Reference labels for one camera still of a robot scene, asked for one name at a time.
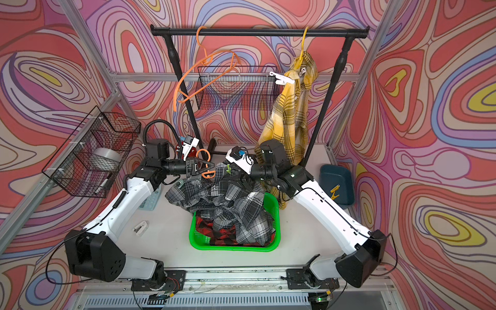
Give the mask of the grey plaid shirt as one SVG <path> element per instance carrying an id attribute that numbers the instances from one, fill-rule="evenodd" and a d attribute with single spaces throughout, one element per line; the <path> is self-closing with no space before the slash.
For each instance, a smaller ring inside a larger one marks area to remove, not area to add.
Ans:
<path id="1" fill-rule="evenodd" d="M 264 208 L 266 190 L 254 180 L 254 186 L 235 186 L 232 175 L 241 171 L 235 164 L 226 173 L 226 161 L 216 166 L 214 179 L 192 176 L 176 182 L 166 193 L 170 204 L 213 222 L 219 231 L 236 227 L 236 241 L 240 244 L 258 242 L 264 245 L 274 228 L 272 215 Z"/>

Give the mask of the yellow clothespin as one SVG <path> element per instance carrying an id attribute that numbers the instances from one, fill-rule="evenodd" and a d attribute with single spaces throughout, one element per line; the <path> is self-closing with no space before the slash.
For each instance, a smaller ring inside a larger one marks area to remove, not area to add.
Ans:
<path id="1" fill-rule="evenodd" d="M 331 199 L 333 201 L 335 201 L 340 195 L 338 194 L 338 191 L 340 190 L 340 185 L 336 185 L 334 186 L 331 190 L 330 190 L 330 193 L 331 193 Z"/>

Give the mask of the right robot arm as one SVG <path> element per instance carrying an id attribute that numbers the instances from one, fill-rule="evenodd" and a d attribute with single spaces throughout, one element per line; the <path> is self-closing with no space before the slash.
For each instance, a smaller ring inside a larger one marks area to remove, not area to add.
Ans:
<path id="1" fill-rule="evenodd" d="M 342 278 L 354 288 L 361 288 L 382 263 L 387 236 L 370 231 L 347 214 L 320 187 L 301 165 L 293 165 L 284 146 L 275 139 L 260 146 L 263 162 L 249 158 L 247 151 L 233 147 L 226 160 L 237 165 L 253 180 L 268 181 L 280 192 L 307 209 L 333 236 L 341 253 L 321 258 L 315 255 L 306 267 L 311 279 Z"/>

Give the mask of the red black plaid shirt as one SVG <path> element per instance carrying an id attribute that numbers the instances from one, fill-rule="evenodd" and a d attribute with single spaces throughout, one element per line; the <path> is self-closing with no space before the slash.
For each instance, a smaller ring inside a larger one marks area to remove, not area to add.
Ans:
<path id="1" fill-rule="evenodd" d="M 232 226 L 228 229 L 221 229 L 215 231 L 213 229 L 213 222 L 211 220 L 204 220 L 200 217 L 196 217 L 194 221 L 194 230 L 192 240 L 200 246 L 210 246 L 210 247 L 267 247 L 271 242 L 274 241 L 276 232 L 273 231 L 270 235 L 269 240 L 264 244 L 258 242 L 250 244 L 240 244 L 236 241 L 236 227 Z"/>

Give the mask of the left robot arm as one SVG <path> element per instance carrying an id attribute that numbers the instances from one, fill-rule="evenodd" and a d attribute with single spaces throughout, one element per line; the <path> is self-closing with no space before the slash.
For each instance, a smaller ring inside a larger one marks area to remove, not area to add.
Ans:
<path id="1" fill-rule="evenodd" d="M 196 157 L 171 158 L 174 147 L 166 139 L 144 144 L 145 157 L 126 179 L 124 188 L 81 231 L 72 230 L 64 239 L 68 268 L 72 275 L 112 282 L 116 279 L 144 280 L 153 290 L 161 288 L 167 274 L 163 262 L 132 257 L 117 245 L 118 239 L 139 206 L 164 184 L 168 176 L 197 176 L 215 164 Z"/>

